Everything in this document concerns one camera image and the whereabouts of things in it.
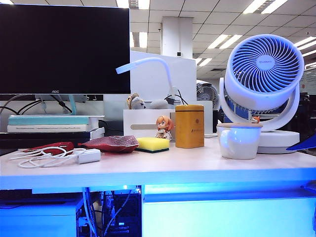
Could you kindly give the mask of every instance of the stacked books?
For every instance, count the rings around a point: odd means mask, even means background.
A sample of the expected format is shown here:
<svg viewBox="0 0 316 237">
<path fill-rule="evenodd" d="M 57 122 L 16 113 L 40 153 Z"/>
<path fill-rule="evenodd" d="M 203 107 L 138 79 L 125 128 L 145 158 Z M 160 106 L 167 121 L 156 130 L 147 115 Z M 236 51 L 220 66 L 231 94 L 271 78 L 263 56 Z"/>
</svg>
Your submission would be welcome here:
<svg viewBox="0 0 316 237">
<path fill-rule="evenodd" d="M 8 119 L 8 132 L 0 133 L 0 149 L 32 148 L 56 142 L 80 143 L 104 136 L 100 116 L 18 116 Z"/>
</svg>

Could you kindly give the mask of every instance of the white mug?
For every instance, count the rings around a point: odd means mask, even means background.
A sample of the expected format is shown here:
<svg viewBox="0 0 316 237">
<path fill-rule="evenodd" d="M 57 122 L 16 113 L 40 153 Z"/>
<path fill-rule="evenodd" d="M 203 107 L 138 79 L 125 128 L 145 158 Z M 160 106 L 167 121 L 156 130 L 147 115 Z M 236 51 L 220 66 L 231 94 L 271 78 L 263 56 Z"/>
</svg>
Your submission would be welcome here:
<svg viewBox="0 0 316 237">
<path fill-rule="evenodd" d="M 254 159 L 262 125 L 259 123 L 220 123 L 217 135 L 221 154 L 230 159 Z"/>
</svg>

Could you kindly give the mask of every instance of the fan base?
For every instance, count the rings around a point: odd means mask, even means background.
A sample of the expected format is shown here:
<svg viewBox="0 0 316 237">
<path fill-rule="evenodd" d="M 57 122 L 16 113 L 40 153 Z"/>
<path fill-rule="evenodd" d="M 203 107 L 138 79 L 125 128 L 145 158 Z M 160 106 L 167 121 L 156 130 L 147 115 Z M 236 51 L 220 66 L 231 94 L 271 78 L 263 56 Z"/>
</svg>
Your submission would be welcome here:
<svg viewBox="0 0 316 237">
<path fill-rule="evenodd" d="M 275 130 L 261 132 L 258 152 L 261 154 L 286 154 L 295 151 L 287 151 L 286 148 L 298 143 L 300 134 L 298 132 Z"/>
</svg>

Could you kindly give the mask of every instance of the monitor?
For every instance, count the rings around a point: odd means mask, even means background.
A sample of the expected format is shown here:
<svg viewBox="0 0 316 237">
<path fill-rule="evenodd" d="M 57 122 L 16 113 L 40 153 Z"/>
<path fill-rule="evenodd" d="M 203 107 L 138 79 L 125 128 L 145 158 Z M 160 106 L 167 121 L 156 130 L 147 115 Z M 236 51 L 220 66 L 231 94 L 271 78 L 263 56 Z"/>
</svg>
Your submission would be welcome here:
<svg viewBox="0 0 316 237">
<path fill-rule="evenodd" d="M 129 9 L 0 4 L 0 94 L 128 94 Z"/>
</svg>

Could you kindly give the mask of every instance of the sponge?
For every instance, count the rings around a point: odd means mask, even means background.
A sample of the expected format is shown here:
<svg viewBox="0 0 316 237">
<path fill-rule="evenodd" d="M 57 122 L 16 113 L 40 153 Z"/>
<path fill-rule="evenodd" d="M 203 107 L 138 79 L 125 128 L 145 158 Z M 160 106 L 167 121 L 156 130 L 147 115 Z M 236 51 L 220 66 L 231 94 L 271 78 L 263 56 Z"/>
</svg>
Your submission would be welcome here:
<svg viewBox="0 0 316 237">
<path fill-rule="evenodd" d="M 156 153 L 169 150 L 169 140 L 156 137 L 139 137 L 136 138 L 139 146 L 138 151 Z"/>
</svg>

